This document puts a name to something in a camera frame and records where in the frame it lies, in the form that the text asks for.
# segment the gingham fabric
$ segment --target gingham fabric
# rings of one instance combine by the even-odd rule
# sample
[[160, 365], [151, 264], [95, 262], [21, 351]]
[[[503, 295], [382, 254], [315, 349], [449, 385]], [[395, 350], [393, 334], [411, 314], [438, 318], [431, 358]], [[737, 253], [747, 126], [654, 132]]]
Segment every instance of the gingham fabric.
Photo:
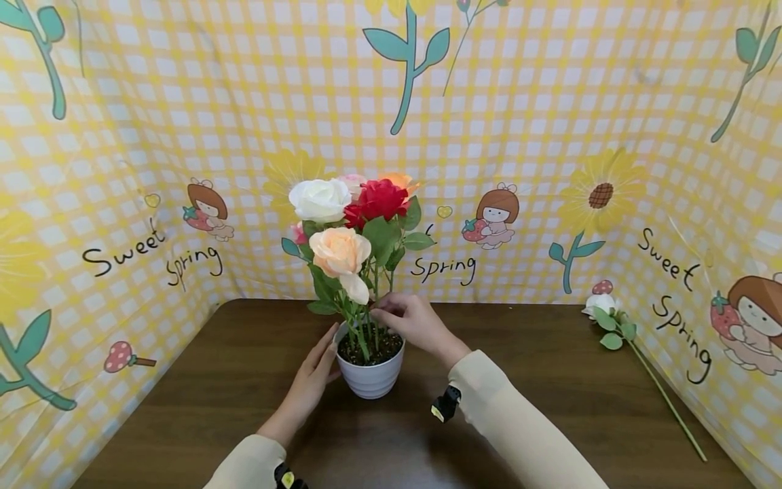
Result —
[[[384, 171], [422, 183], [436, 241], [397, 289], [578, 304], [610, 281], [656, 369], [782, 487], [780, 350], [760, 336], [764, 372], [712, 327], [718, 291], [782, 271], [776, 2], [49, 4], [0, 0], [0, 487], [69, 487], [219, 304], [313, 298], [287, 190]], [[481, 214], [498, 189], [513, 222]]]

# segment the person's left hand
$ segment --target person's left hand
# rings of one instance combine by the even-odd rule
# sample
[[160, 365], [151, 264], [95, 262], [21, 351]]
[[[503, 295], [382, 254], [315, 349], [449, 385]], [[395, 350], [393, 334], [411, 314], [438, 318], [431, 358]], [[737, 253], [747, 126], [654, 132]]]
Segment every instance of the person's left hand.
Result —
[[276, 440], [286, 447], [296, 431], [321, 400], [326, 384], [339, 377], [339, 370], [332, 372], [336, 357], [336, 345], [332, 343], [339, 324], [329, 331], [310, 350], [299, 367], [288, 394], [277, 411], [257, 431], [259, 435]]

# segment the brown table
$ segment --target brown table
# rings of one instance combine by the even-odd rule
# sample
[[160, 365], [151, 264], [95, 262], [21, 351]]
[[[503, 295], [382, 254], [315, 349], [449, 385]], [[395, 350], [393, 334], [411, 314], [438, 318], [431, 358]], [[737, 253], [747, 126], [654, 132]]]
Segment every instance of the brown table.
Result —
[[[328, 328], [304, 302], [223, 305], [75, 484], [76, 489], [198, 489], [274, 411]], [[692, 414], [674, 401], [709, 458], [687, 442], [632, 352], [608, 352], [580, 307], [436, 304], [572, 440], [612, 489], [752, 487]], [[289, 449], [313, 489], [519, 487], [460, 415], [430, 413], [443, 368], [405, 352], [399, 381], [363, 401], [339, 380]]]

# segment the orange rose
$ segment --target orange rose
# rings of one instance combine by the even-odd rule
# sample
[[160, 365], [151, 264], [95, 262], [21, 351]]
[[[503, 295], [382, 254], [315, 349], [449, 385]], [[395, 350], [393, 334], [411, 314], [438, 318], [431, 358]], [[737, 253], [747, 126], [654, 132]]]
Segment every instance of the orange rose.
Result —
[[339, 279], [352, 301], [369, 302], [369, 288], [358, 275], [372, 252], [368, 239], [354, 229], [329, 228], [310, 237], [310, 248], [315, 255], [313, 263], [328, 277]]
[[407, 200], [413, 196], [413, 193], [415, 193], [418, 187], [421, 186], [420, 183], [417, 183], [415, 185], [410, 185], [413, 182], [413, 178], [410, 175], [404, 173], [395, 173], [395, 172], [384, 173], [378, 177], [378, 180], [384, 180], [384, 179], [390, 180], [391, 183], [393, 183], [394, 185], [396, 185], [402, 190], [407, 190], [408, 198], [405, 199], [405, 202], [407, 202]]

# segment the sleeve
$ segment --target sleeve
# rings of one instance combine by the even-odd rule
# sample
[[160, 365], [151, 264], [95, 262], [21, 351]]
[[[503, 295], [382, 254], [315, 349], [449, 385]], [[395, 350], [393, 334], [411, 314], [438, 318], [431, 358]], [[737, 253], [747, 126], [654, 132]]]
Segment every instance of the sleeve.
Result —
[[570, 441], [511, 384], [482, 351], [450, 371], [459, 406], [528, 489], [608, 489]]
[[285, 449], [261, 435], [250, 435], [228, 454], [204, 489], [276, 489], [274, 471]]

